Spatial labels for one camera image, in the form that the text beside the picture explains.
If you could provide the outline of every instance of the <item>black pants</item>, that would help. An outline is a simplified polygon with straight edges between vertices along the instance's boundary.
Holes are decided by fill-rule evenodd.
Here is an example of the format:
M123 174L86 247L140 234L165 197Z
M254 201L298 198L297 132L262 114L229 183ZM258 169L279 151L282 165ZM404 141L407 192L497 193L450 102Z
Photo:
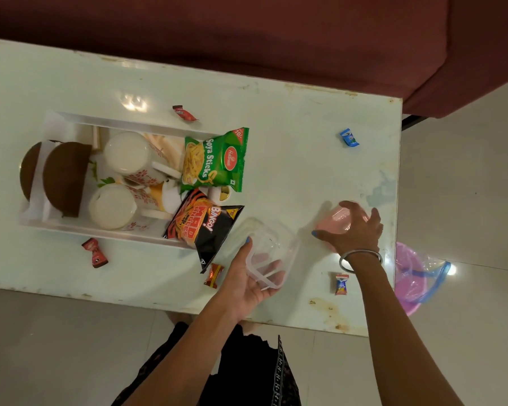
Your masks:
M187 329L188 325L184 322L176 324L167 342L156 349L112 406L126 401ZM299 390L282 350L281 337L278 337L278 348L273 349L259 336L244 336L243 328L237 325L222 348L218 373L209 376L198 404L300 405Z

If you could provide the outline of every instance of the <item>person's right arm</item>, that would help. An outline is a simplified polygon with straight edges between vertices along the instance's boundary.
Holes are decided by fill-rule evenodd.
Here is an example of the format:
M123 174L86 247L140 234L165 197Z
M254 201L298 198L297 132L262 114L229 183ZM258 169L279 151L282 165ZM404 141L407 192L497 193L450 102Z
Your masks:
M340 205L351 211L350 230L342 235L326 231L312 234L332 244L340 255L354 249L378 252L383 226L376 208L365 222L358 204L343 201ZM378 258L372 253L356 252L347 260L363 295L382 405L463 406L402 309Z

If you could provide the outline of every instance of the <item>person's left hand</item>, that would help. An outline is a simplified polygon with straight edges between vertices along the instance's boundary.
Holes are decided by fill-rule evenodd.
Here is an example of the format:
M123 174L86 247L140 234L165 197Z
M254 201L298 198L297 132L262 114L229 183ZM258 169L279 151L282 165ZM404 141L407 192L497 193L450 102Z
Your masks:
M273 296L278 289L267 288L262 290L256 280L248 276L246 272L246 257L252 249L252 239L248 237L246 243L241 246L235 258L231 261L222 286L215 297L222 299L226 305L231 305L237 318L237 323L242 321L264 299ZM272 262L266 269L266 273L275 270L281 261ZM275 278L284 273L277 272L270 278Z

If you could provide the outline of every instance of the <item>floor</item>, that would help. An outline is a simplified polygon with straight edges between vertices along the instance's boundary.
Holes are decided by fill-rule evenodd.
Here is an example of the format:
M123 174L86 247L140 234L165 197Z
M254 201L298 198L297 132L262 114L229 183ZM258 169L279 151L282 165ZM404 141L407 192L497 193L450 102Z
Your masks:
M467 406L508 406L508 84L403 132L398 240L457 269L412 316L442 372ZM110 404L171 329L160 311L0 291L0 404ZM366 338L257 333L282 336L303 404L380 405Z

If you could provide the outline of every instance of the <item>white table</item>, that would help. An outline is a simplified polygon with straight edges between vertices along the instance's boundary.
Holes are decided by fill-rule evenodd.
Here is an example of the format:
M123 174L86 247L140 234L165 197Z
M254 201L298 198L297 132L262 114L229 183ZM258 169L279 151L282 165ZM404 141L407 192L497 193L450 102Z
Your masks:
M124 94L142 96L131 111ZM17 224L19 164L41 138L47 110L183 128L169 109L182 104L200 129L250 127L243 191L231 204L250 217L274 216L298 231L302 247L282 290L249 318L367 336L355 276L334 296L338 256L310 232L339 200L376 206L380 248L394 278L402 102L312 87L0 40L0 288L197 314L212 296L197 253L162 245L102 240L110 264L90 265L86 237ZM338 132L351 128L360 145ZM217 257L227 264L244 234L231 232Z

